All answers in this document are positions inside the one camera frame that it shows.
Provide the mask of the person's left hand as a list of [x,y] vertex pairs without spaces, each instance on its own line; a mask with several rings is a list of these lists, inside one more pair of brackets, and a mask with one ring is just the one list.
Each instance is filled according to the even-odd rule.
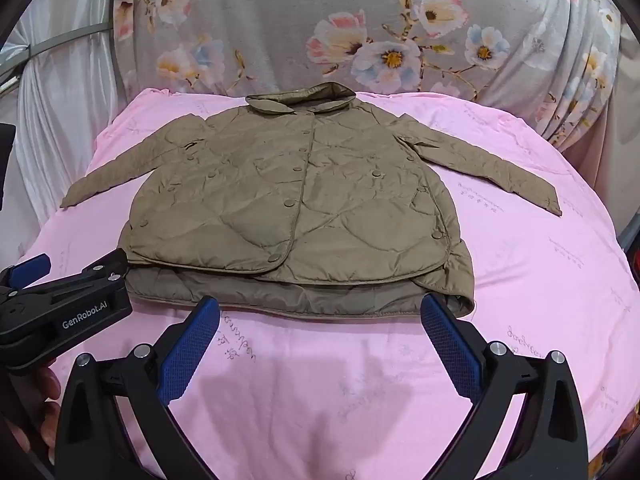
[[19,377],[18,380],[26,382],[28,390],[38,391],[36,399],[39,401],[36,408],[37,422],[39,424],[40,437],[48,447],[49,460],[54,462],[55,439],[58,432],[58,418],[61,407],[58,403],[62,393],[62,386],[52,370],[55,360],[35,370],[29,377]]

